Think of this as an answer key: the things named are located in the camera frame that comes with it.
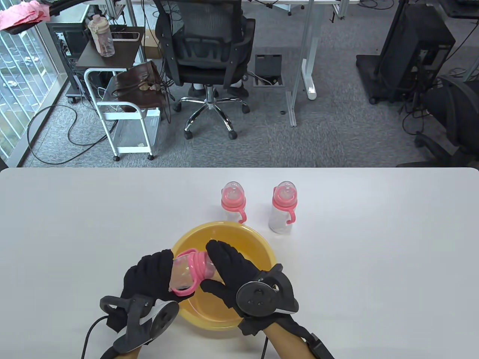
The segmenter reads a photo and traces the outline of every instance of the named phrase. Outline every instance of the black mesh chair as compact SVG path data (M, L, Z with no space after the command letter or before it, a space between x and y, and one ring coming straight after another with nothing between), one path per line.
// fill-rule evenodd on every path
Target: black mesh chair
M173 108L179 112L182 102L202 104L186 122L185 138L193 137L191 125L208 109L218 113L230 139L235 139L233 125L218 104L240 102L243 113L249 113L250 108L240 98L215 99L213 85L227 89L246 75L255 20L242 17L241 0L153 1L159 12L155 34L166 57L166 75L178 86L206 86L206 99L183 97Z
M443 86L426 92L422 103L444 126L447 139L459 148L451 155L433 139L417 134L414 145L427 148L434 159L398 167L466 167L479 156L479 81L462 82L450 76L439 79Z

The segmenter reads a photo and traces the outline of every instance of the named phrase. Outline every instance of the pink cloth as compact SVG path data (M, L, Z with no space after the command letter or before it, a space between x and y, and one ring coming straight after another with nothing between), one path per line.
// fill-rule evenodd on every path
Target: pink cloth
M0 30L22 23L41 21L50 21L50 8L36 0L22 1L18 5L10 6L7 10L0 11Z

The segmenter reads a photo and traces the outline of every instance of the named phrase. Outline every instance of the smartphone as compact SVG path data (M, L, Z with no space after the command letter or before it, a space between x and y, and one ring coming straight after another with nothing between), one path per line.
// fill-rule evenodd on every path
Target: smartphone
M112 32L113 41L138 41L140 33Z

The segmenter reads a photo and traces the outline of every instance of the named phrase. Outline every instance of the water bottle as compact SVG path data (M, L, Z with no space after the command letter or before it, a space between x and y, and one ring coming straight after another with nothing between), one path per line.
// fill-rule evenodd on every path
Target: water bottle
M246 222L246 197L244 189L238 182L229 182L221 190L221 206L229 222Z
M273 232L291 233L292 224L296 221L297 203L297 190L293 183L284 181L273 189L273 205L268 223Z
M205 279L221 281L215 265L206 252L190 249L173 261L170 289L180 297L193 294Z
M96 51L103 57L113 56L115 47L107 19L98 14L93 15L93 20L88 24L88 28L91 31L93 42L95 42Z

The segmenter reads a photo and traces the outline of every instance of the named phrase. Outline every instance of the gray carpet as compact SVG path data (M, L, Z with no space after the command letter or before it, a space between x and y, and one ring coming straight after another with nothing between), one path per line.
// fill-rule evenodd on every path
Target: gray carpet
M285 84L291 87L297 62L299 44L306 12L299 7L293 15L256 4L243 6L245 16L256 19L254 51L283 55ZM195 111L195 104L184 104L181 113L173 113L171 124L162 121L153 161L145 154L122 155L112 161L112 151L104 141L65 166L75 167L392 167L399 163L424 160L427 154L416 149L413 137L404 133L399 105L381 103L372 106L365 96L355 67L357 54L379 53L394 16L394 7L374 11L351 6L344 21L328 21L332 8L325 13L313 79L318 98L309 101L304 85L296 104L298 126L289 126L285 110L284 89L253 88L249 80L248 100L251 113L244 115L237 104L223 105L232 119L238 138L228 139L226 128L215 113L205 112L194 123L194 138L186 141L182 129L186 119ZM136 8L139 24L143 15ZM156 22L153 8L148 8L150 26ZM447 25L459 45L473 28L469 20L447 20ZM466 45L449 60L442 72L454 67L469 67L479 55L479 33L473 34ZM176 98L186 95L188 86L174 87ZM220 95L226 93L219 89ZM60 97L60 104L67 104ZM103 135L97 114L77 104L78 124L72 132L77 142L94 142ZM41 131L34 149L49 162L72 157L82 149L67 141L67 131L73 119L72 111L56 108ZM408 119L406 127L414 132L421 120ZM444 129L432 117L425 119L425 131L450 152ZM46 166L29 155L24 166Z

